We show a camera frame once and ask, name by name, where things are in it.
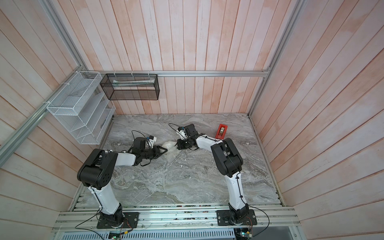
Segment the clear bubble wrap sheet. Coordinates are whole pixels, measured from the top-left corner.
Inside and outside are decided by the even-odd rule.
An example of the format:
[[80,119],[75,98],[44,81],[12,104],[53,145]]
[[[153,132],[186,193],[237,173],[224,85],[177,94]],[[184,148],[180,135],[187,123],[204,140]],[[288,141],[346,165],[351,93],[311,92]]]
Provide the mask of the clear bubble wrap sheet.
[[162,147],[167,149],[167,152],[163,153],[161,158],[167,163],[173,163],[180,158],[182,152],[178,150],[176,142],[167,141]]

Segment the red tape dispenser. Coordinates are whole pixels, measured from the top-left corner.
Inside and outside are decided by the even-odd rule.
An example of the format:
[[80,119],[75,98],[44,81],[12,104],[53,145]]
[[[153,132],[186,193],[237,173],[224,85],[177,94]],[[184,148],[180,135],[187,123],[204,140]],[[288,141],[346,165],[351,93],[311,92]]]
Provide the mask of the red tape dispenser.
[[225,138],[228,126],[224,124],[220,124],[216,133],[215,138],[223,140]]

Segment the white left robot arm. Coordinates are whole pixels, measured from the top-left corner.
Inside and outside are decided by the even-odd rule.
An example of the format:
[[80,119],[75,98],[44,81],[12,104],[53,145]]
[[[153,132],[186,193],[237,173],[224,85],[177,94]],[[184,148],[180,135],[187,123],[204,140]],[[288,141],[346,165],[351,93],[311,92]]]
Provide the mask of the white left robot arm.
[[138,137],[129,150],[122,152],[94,149],[83,163],[77,179],[95,196],[103,215],[115,215],[121,205],[110,184],[115,167],[143,166],[143,160],[159,158],[168,149],[155,145],[155,141],[153,136]]

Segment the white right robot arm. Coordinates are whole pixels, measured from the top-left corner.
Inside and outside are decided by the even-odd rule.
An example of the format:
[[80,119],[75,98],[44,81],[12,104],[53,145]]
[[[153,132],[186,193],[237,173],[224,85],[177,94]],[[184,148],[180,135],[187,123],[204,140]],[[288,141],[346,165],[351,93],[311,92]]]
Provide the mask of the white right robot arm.
[[227,183],[230,209],[236,213],[249,211],[241,179],[244,160],[232,139],[219,140],[200,134],[193,124],[178,127],[177,133],[181,136],[177,141],[179,150],[195,147],[197,150],[204,149],[213,154],[216,166]]

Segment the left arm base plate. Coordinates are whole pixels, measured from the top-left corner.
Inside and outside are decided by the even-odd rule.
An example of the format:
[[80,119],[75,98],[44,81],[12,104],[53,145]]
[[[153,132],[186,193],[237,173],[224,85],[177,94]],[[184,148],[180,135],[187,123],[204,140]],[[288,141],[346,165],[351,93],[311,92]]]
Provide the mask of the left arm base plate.
[[97,229],[117,229],[128,228],[135,229],[138,225],[139,212],[121,212],[114,215],[100,214]]

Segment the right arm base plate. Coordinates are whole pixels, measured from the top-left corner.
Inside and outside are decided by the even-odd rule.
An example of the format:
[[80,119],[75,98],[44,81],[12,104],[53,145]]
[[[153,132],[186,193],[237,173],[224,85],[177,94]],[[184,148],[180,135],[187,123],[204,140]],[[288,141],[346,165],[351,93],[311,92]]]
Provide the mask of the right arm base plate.
[[219,226],[256,226],[258,224],[253,210],[249,210],[243,216],[236,216],[231,210],[219,210],[216,211],[216,214]]

